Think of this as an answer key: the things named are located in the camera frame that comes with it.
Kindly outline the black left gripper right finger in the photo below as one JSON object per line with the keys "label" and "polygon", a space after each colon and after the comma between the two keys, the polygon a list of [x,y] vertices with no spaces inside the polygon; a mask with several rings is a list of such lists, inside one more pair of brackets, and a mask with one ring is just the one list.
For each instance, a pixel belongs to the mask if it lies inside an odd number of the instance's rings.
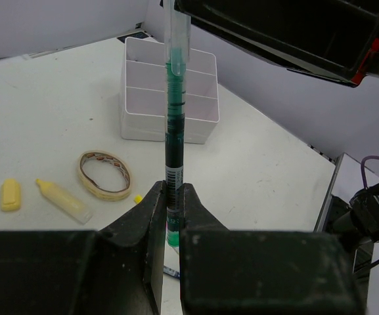
{"label": "black left gripper right finger", "polygon": [[338,239],[322,232],[230,230],[179,191],[184,314],[364,314]]}

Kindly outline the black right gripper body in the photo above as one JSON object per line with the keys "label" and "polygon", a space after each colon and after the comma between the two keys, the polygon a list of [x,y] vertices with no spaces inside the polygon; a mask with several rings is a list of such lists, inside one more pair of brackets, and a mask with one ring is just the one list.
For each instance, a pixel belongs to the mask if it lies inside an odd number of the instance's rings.
{"label": "black right gripper body", "polygon": [[192,23],[269,63],[357,87],[379,78],[379,0],[177,1]]}

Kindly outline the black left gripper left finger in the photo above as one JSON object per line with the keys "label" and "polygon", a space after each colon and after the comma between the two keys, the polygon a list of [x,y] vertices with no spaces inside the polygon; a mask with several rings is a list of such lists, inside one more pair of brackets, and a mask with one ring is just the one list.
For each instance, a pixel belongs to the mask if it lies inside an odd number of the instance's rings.
{"label": "black left gripper left finger", "polygon": [[166,184],[102,230],[0,231],[0,314],[159,314]]}

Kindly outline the clear pen cap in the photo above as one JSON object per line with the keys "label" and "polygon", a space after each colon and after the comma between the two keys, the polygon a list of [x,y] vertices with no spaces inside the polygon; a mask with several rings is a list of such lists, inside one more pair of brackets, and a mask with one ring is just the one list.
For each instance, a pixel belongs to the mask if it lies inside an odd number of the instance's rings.
{"label": "clear pen cap", "polygon": [[177,10],[178,1],[161,1],[164,8],[165,61],[173,75],[184,76],[190,53],[190,16]]}

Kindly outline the green pen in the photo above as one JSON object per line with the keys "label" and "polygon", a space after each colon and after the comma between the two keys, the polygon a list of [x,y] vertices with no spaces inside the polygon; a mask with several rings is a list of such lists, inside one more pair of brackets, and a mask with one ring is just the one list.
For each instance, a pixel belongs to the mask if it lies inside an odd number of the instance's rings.
{"label": "green pen", "polygon": [[185,142],[186,80],[173,75],[166,64],[166,128],[165,158],[167,184],[167,243],[179,246],[179,189],[183,184],[183,158]]}

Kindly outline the blue pen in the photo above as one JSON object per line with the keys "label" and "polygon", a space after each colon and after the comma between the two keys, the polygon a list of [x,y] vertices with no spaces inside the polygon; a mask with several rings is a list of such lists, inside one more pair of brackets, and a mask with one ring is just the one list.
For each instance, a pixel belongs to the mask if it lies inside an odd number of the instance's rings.
{"label": "blue pen", "polygon": [[170,267],[167,267],[167,266],[164,266],[163,267],[163,273],[168,275],[168,276],[171,276],[172,278],[175,278],[177,280],[180,279],[180,273]]}

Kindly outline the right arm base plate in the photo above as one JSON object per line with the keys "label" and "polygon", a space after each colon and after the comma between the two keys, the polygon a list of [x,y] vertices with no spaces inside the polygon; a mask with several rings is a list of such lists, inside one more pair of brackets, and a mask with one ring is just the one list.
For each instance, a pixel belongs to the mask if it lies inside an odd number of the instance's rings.
{"label": "right arm base plate", "polygon": [[379,184],[361,189],[347,203],[332,197],[314,231],[335,235],[353,261],[356,278],[368,279],[370,270],[379,265],[369,252],[379,243]]}

